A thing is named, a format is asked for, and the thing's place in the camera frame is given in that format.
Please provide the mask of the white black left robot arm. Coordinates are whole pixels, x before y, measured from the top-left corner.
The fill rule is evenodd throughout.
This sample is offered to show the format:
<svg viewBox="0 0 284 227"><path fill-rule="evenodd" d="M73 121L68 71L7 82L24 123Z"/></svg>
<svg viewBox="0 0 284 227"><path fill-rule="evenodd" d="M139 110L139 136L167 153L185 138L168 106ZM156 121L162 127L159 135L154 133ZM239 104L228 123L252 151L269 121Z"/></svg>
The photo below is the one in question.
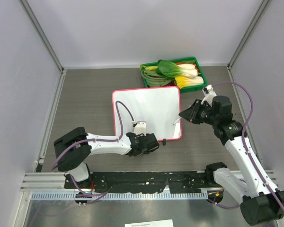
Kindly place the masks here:
<svg viewBox="0 0 284 227"><path fill-rule="evenodd" d="M120 136L100 136L86 133L78 127L54 142L56 159L51 170L69 173L82 189L91 184L85 159L92 155L118 154L130 157L154 152L160 147L153 133L122 133Z"/></svg>

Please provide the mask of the pink framed whiteboard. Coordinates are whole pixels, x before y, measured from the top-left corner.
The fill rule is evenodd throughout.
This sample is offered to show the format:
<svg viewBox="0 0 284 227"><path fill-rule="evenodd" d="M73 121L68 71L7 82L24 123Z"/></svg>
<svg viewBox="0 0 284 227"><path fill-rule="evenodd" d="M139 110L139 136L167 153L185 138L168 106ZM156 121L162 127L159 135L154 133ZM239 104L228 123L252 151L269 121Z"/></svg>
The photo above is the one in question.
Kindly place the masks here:
<svg viewBox="0 0 284 227"><path fill-rule="evenodd" d="M157 140L178 140L182 137L181 121L175 125L181 110L180 90L177 87L152 87L115 90L112 93L115 135L121 126L115 102L124 103L135 121L145 121L147 133L154 133Z"/></svg>

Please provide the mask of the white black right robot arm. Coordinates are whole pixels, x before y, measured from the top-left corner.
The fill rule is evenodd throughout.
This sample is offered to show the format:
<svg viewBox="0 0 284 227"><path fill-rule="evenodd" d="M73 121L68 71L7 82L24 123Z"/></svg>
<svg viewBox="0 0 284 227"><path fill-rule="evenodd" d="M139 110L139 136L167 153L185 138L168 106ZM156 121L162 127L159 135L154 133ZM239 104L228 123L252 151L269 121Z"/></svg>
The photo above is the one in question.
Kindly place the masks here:
<svg viewBox="0 0 284 227"><path fill-rule="evenodd" d="M284 217L284 191L278 189L258 161L242 124L233 119L232 103L228 97L215 96L211 103L197 99L178 115L193 124L211 125L243 176L242 180L239 179L222 162L210 164L204 175L208 186L225 188L251 226Z"/></svg>

